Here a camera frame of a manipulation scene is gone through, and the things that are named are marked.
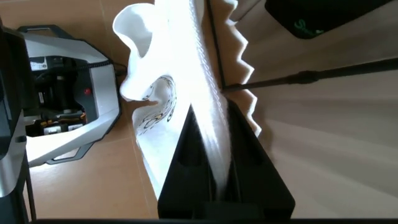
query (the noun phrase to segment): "black object with green logo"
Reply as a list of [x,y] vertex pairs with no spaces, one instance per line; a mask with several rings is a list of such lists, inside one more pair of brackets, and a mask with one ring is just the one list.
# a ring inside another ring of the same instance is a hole
[[312,39],[392,0],[267,0],[266,9],[300,39]]

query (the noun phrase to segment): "beige curtain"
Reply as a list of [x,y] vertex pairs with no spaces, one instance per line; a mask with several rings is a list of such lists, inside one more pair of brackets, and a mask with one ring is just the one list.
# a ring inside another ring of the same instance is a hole
[[[398,57],[398,1],[311,40],[291,35],[264,4],[237,16],[243,60],[255,69],[249,82]],[[259,139],[296,200],[294,218],[398,217],[398,71],[252,92]]]

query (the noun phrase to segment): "white fabric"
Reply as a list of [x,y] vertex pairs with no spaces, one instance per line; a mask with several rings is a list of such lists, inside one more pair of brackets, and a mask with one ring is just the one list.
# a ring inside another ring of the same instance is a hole
[[[398,1],[311,40],[260,1],[236,27],[250,82],[398,57]],[[398,71],[255,89],[256,121],[295,218],[398,217]]]
[[157,198],[191,104],[216,183],[226,185],[230,160],[226,102],[202,44],[197,17],[202,18],[203,11],[203,0],[157,0],[154,5],[126,7],[113,23],[115,34],[131,49],[121,95],[157,102],[132,115]]

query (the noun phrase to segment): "brown floor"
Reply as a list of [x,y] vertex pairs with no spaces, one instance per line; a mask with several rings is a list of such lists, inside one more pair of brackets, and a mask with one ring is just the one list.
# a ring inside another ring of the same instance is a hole
[[[142,1],[0,0],[0,16],[12,28],[56,24],[126,63],[129,51],[111,24],[123,7]],[[203,30],[217,71],[207,14]],[[119,121],[82,160],[30,170],[38,218],[157,218],[157,201],[132,130],[131,114],[138,106],[123,101]]]

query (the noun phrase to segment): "red button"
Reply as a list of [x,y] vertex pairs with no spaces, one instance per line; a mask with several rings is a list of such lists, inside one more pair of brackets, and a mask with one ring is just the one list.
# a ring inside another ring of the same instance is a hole
[[91,89],[90,88],[85,89],[85,94],[86,95],[90,95],[91,94]]

